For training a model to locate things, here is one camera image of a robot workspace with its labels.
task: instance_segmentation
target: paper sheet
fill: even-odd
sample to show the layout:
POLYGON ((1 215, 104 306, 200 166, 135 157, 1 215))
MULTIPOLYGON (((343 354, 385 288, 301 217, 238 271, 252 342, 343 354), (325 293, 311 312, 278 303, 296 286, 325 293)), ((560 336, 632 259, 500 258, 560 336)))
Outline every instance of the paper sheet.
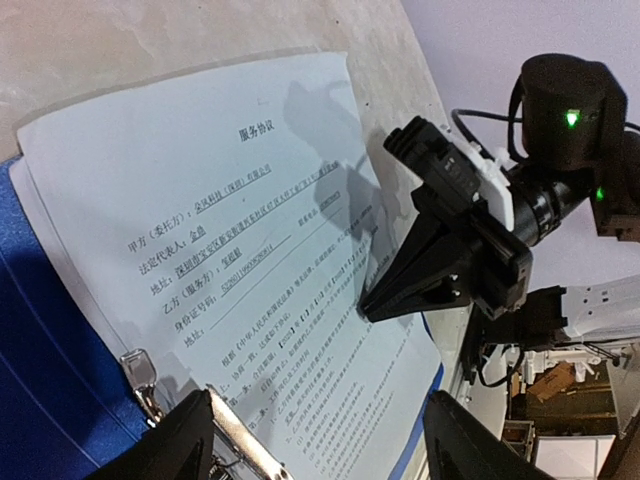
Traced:
POLYGON ((115 356, 147 349, 172 402, 213 383, 298 478, 386 478, 439 357, 419 317, 355 309, 393 245, 343 55, 126 90, 18 136, 21 202, 115 356))

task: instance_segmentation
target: green indicator light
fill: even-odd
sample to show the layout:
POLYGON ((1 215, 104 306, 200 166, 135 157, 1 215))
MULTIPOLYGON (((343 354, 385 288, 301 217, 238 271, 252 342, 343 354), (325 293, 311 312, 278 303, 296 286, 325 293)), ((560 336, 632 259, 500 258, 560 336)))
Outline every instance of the green indicator light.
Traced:
POLYGON ((569 128, 575 127, 578 120, 580 120, 580 110, 569 110, 566 118, 569 128))

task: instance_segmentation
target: black cable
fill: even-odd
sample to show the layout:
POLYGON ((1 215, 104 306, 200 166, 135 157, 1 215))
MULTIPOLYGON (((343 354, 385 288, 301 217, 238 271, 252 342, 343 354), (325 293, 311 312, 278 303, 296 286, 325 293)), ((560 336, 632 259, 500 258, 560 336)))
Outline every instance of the black cable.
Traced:
POLYGON ((527 159, 520 155, 515 143, 515 125, 518 121, 516 114, 520 105, 522 105, 522 97, 524 95, 524 85, 522 84, 522 75, 516 80, 516 84, 511 90, 509 98, 509 109, 507 110, 507 151, 512 161, 516 163, 525 163, 527 159))
POLYGON ((511 377, 513 377, 515 373, 520 369, 523 362, 524 362, 524 348, 521 348, 520 355, 518 356, 518 360, 516 361, 516 363, 513 364, 513 367, 511 367, 510 370, 507 370, 507 374, 497 382, 493 382, 490 384, 487 384, 484 378, 484 373, 482 372, 484 370, 484 365, 483 365, 481 368, 478 369, 478 378, 480 379, 480 383, 487 388, 495 388, 495 387, 499 387, 500 385, 504 385, 509 380, 511 380, 511 377))
MULTIPOLYGON (((608 340, 592 340, 591 342, 587 342, 589 345, 607 345, 608 343, 616 343, 616 342, 624 342, 627 340, 630 340, 630 338, 635 338, 635 337, 622 337, 622 338, 611 338, 608 340)), ((568 347, 575 347, 576 345, 585 345, 585 342, 564 342, 564 343, 558 343, 555 348, 556 349, 560 349, 560 348, 568 348, 568 347)))
MULTIPOLYGON (((460 130, 460 133, 467 140, 467 142, 474 142, 479 145, 480 155, 482 155, 483 158, 493 160, 493 155, 491 155, 489 150, 487 150, 484 145, 480 143, 480 140, 478 140, 478 138, 473 133, 471 133, 471 130, 469 130, 467 125, 462 121, 460 117, 486 118, 489 120, 498 120, 501 122, 508 122, 509 117, 505 115, 498 115, 497 113, 483 112, 481 110, 466 110, 462 108, 455 108, 451 111, 451 120, 453 120, 454 125, 458 128, 458 130, 460 130)), ((516 118, 515 122, 520 123, 522 122, 522 119, 516 118)))
POLYGON ((607 352, 604 348, 600 348, 597 345, 594 345, 593 343, 585 342, 583 345, 587 347, 589 350, 591 350, 592 352, 598 355, 602 355, 603 357, 607 357, 611 360, 619 359, 617 355, 614 355, 611 352, 607 352))
POLYGON ((640 132, 640 125, 633 123, 633 122, 627 122, 624 124, 625 127, 630 128, 631 130, 635 130, 636 132, 640 132))

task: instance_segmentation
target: metal clip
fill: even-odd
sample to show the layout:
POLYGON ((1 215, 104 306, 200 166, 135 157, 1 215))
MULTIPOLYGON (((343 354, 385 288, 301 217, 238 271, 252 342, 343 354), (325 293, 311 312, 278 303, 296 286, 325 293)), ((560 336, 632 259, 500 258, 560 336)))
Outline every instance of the metal clip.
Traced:
POLYGON ((251 430, 227 405, 215 387, 207 385, 211 395, 213 422, 221 431, 220 437, 232 448, 238 458, 261 479, 293 480, 293 476, 278 462, 262 443, 251 433, 251 430))
MULTIPOLYGON (((157 373, 149 354, 143 349, 133 350, 120 357, 120 364, 136 399, 147 414, 147 422, 154 428, 165 417, 165 413, 154 397, 157 373)), ((207 385, 207 392, 211 397, 216 436, 233 451, 237 462, 245 464, 261 480, 293 480, 284 464, 278 462, 251 433, 227 405, 226 399, 211 385, 207 385)), ((234 478, 228 468, 237 462, 224 465, 212 452, 210 478, 234 478)))
POLYGON ((154 396, 158 375, 149 354, 140 348, 127 352, 120 357, 120 365, 129 380, 133 394, 147 414, 147 423, 151 428, 155 428, 165 413, 154 396))

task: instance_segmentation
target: blue clipboard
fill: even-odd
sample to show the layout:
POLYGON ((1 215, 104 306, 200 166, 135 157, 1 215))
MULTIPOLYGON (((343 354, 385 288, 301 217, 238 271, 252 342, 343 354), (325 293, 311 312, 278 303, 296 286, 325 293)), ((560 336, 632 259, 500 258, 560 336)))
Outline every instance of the blue clipboard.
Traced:
MULTIPOLYGON (((9 178, 16 161, 0 164, 0 478, 84 478, 149 427, 31 229, 9 178)), ((427 400, 390 479, 415 450, 427 400)))

